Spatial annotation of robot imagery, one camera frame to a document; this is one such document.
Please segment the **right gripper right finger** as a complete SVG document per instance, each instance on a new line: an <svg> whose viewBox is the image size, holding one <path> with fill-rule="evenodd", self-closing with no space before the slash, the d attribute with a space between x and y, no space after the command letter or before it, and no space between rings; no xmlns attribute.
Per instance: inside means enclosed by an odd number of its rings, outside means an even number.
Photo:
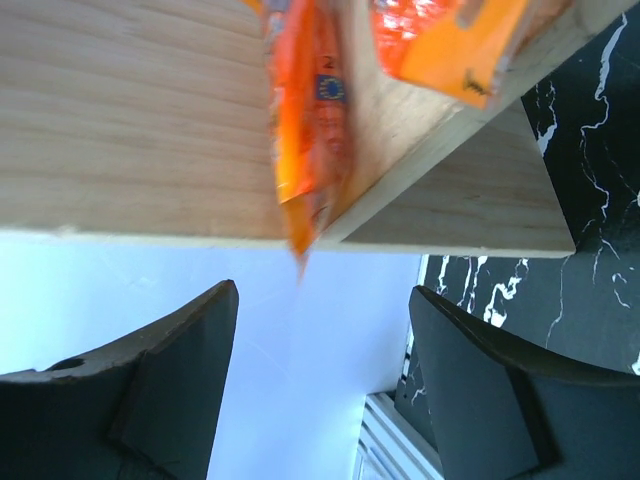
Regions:
<svg viewBox="0 0 640 480"><path fill-rule="evenodd" d="M445 478L638 478L638 376L556 354L424 286L409 310Z"/></svg>

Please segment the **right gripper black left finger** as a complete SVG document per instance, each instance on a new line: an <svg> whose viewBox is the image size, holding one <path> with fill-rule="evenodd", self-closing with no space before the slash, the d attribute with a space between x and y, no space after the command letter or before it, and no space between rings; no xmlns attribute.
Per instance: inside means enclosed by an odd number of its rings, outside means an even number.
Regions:
<svg viewBox="0 0 640 480"><path fill-rule="evenodd" d="M205 478L237 313L225 280L99 348L3 375L2 477Z"/></svg>

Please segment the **orange BIC razor pack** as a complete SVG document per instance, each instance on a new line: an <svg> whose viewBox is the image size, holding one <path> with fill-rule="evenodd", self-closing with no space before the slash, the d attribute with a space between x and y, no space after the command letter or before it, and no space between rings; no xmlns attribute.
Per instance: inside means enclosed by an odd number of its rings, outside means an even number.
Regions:
<svg viewBox="0 0 640 480"><path fill-rule="evenodd" d="M337 12L330 1L250 1L269 83L270 158L299 273L353 170Z"/></svg>
<svg viewBox="0 0 640 480"><path fill-rule="evenodd" d="M477 109L498 95L511 61L570 1L371 1L382 70Z"/></svg>

